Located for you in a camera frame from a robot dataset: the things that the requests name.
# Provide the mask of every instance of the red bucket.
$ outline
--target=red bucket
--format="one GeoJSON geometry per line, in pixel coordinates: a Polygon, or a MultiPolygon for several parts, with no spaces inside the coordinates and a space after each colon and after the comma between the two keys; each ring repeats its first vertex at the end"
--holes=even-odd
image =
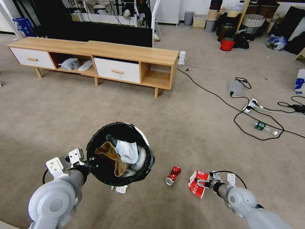
{"type": "Polygon", "coordinates": [[[234,44],[235,44],[235,41],[232,38],[223,38],[220,49],[222,51],[231,51],[234,44]]]}

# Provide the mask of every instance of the plastic bottle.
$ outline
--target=plastic bottle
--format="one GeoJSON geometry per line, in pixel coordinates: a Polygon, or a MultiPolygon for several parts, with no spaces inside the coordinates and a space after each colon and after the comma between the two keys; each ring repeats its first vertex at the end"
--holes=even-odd
{"type": "Polygon", "coordinates": [[[255,122],[254,124],[255,128],[258,129],[258,130],[264,130],[264,131],[267,131],[267,132],[270,132],[272,133],[273,135],[277,135],[279,132],[276,131],[276,130],[272,130],[267,124],[263,123],[263,122],[260,122],[260,121],[257,121],[255,122]]]}

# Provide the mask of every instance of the white drawer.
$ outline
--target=white drawer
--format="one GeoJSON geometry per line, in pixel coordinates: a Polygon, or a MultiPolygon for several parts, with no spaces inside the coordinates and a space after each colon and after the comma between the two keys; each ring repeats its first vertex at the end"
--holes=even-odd
{"type": "Polygon", "coordinates": [[[51,58],[45,51],[31,49],[10,48],[22,65],[55,69],[51,58]]]}
{"type": "Polygon", "coordinates": [[[94,58],[99,76],[140,83],[139,64],[94,58]]]}

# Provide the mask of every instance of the black bag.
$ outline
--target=black bag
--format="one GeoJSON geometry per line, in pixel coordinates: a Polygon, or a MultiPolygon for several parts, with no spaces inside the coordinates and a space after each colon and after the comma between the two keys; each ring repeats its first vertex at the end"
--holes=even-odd
{"type": "Polygon", "coordinates": [[[155,157],[143,136],[135,129],[134,125],[124,122],[111,123],[99,129],[89,141],[86,150],[87,160],[92,166],[91,173],[99,181],[111,186],[124,186],[135,181],[143,180],[155,162],[155,157]],[[144,148],[146,152],[145,162],[143,167],[135,175],[130,177],[116,177],[113,172],[114,168],[109,164],[109,161],[96,156],[95,149],[108,141],[106,139],[107,135],[111,135],[113,138],[121,141],[136,142],[138,146],[144,148]]]}

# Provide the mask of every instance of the brown paper bag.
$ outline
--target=brown paper bag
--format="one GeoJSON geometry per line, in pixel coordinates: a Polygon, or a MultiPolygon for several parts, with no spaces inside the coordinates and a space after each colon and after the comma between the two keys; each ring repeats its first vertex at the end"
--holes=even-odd
{"type": "Polygon", "coordinates": [[[128,168],[128,165],[121,161],[121,158],[110,142],[105,142],[101,147],[96,148],[95,154],[99,155],[100,157],[109,158],[109,162],[114,167],[114,174],[116,177],[120,177],[128,168]]]}

